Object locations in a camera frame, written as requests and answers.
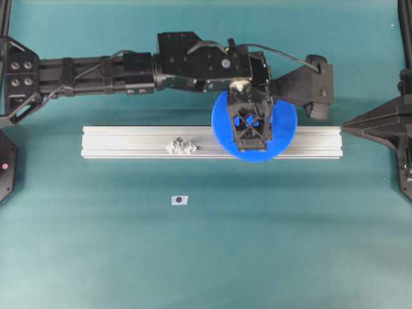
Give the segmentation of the black working gripper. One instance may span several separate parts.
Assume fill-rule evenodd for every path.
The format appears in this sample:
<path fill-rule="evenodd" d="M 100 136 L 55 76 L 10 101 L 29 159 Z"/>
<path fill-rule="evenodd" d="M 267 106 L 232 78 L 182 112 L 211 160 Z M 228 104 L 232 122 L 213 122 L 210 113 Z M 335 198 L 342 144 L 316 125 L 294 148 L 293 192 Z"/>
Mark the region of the black working gripper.
<path fill-rule="evenodd" d="M 227 111 L 238 151 L 266 151 L 273 139 L 274 102 L 268 94 L 271 79 L 261 50 L 256 44 L 230 44 L 222 49 L 221 92 L 229 95 Z"/>

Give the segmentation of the idle gripper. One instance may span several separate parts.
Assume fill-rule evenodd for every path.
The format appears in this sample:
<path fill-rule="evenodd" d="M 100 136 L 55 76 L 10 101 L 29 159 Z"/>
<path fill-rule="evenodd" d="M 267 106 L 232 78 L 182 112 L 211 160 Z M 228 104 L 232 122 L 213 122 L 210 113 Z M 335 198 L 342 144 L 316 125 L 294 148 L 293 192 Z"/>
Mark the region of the idle gripper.
<path fill-rule="evenodd" d="M 342 131 L 384 145 L 397 156 L 398 185 L 411 200 L 411 69 L 400 72 L 399 96 L 342 125 Z M 364 132 L 400 132 L 399 136 Z"/>

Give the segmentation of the black working robot arm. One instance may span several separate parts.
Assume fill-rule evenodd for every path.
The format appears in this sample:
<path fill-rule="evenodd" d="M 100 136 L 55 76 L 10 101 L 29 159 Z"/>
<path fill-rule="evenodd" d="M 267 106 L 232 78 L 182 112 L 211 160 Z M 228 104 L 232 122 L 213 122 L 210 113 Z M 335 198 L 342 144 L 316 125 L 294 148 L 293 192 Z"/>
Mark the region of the black working robot arm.
<path fill-rule="evenodd" d="M 121 50 L 111 56 L 40 59 L 8 36 L 1 38 L 1 126 L 19 123 L 53 98 L 164 89 L 217 93 L 211 123 L 217 141 L 246 162 L 279 156 L 297 132 L 296 107 L 326 120 L 334 101 L 333 68 L 309 55 L 298 69 L 273 79 L 265 46 L 226 46 L 194 32 L 160 33 L 156 53 Z"/>

